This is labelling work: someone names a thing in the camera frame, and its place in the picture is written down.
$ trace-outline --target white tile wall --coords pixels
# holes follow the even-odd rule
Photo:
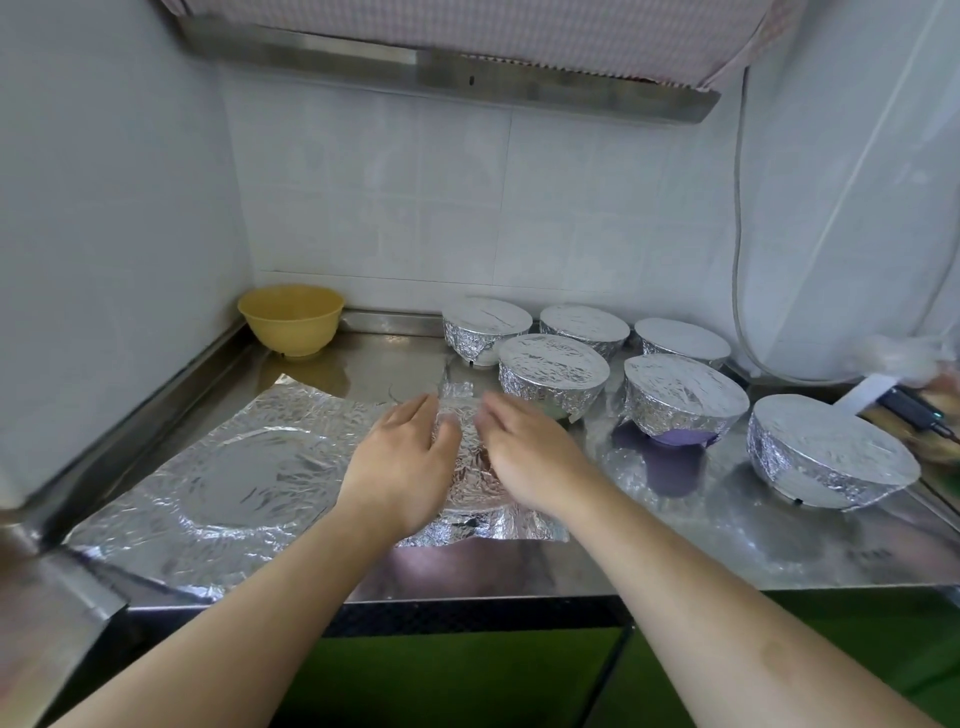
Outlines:
[[[400,310],[467,292],[630,320],[729,308],[700,278],[729,237],[736,93],[679,128],[221,70],[261,281],[309,274]]]
[[[795,41],[752,69],[744,324],[788,374],[835,375],[855,335],[909,331],[944,268],[957,13],[811,0]],[[608,302],[733,339],[738,80],[703,124],[670,127],[222,73],[259,279],[310,274],[392,309]],[[927,328],[955,320],[957,280]]]
[[[235,317],[217,75],[146,2],[0,7],[0,473],[32,491]]]

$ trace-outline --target aluminum foil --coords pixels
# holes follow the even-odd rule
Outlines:
[[[473,426],[478,404],[441,401],[441,416],[455,414],[464,429],[455,482],[447,509],[402,544],[565,540],[561,525],[509,501]],[[218,599],[333,507],[353,451],[390,406],[342,400],[284,375],[78,525],[66,544],[171,589]]]
[[[669,353],[624,363],[626,415],[659,437],[675,430],[722,437],[750,409],[747,393],[706,364]]]
[[[500,348],[500,386],[525,400],[583,417],[610,376],[607,361],[586,344],[551,334],[518,336]]]
[[[607,361],[623,348],[630,327],[616,316],[585,305],[552,305],[540,314],[540,333],[582,341]]]
[[[823,507],[870,505],[920,477],[920,465],[893,435],[802,395],[756,403],[747,451],[769,485]]]
[[[497,299],[466,298],[444,306],[444,339],[466,361],[496,364],[499,342],[530,330],[533,317],[519,306]]]
[[[723,337],[706,328],[671,319],[641,319],[634,324],[644,354],[673,353],[720,369],[731,349]]]

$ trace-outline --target electrical cord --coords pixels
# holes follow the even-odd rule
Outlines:
[[[734,239],[733,247],[732,304],[733,326],[736,329],[736,339],[740,345],[740,349],[742,349],[747,355],[747,358],[750,359],[750,361],[764,374],[775,376],[777,379],[782,379],[783,381],[790,382],[791,384],[801,384],[805,386],[829,386],[832,384],[844,384],[851,381],[852,377],[846,376],[844,378],[837,379],[803,379],[797,376],[786,375],[783,372],[778,372],[774,369],[771,369],[766,364],[761,362],[759,357],[754,352],[753,347],[750,345],[749,339],[747,339],[747,334],[744,330],[743,323],[740,320],[740,252],[743,241],[743,220],[740,208],[740,161],[743,156],[743,131],[746,125],[747,86],[749,81],[750,66],[747,66],[743,71],[743,84],[740,89],[740,116],[737,121],[736,147],[733,152],[733,220],[735,222],[736,237]],[[937,298],[940,296],[940,292],[947,284],[947,279],[950,276],[950,272],[957,263],[958,253],[960,253],[960,229],[958,229],[957,234],[954,236],[953,254],[950,258],[950,264],[944,266],[944,272],[941,275],[940,280],[937,281],[937,285],[933,288],[933,292],[924,306],[924,311],[921,314],[917,325],[914,327],[912,333],[913,336],[916,336],[920,331],[924,321],[926,321],[926,317],[929,316],[930,311],[933,309],[933,306],[937,301]]]

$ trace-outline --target green cabinet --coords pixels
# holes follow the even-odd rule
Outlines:
[[[771,595],[947,728],[960,728],[960,609],[935,590]],[[630,638],[588,728],[693,728],[650,645]]]
[[[620,632],[323,639],[274,725],[574,726]]]

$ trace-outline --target plastic bowl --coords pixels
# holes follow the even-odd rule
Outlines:
[[[237,308],[265,347],[290,358],[304,358],[330,343],[344,297],[316,285],[282,283],[248,291]]]

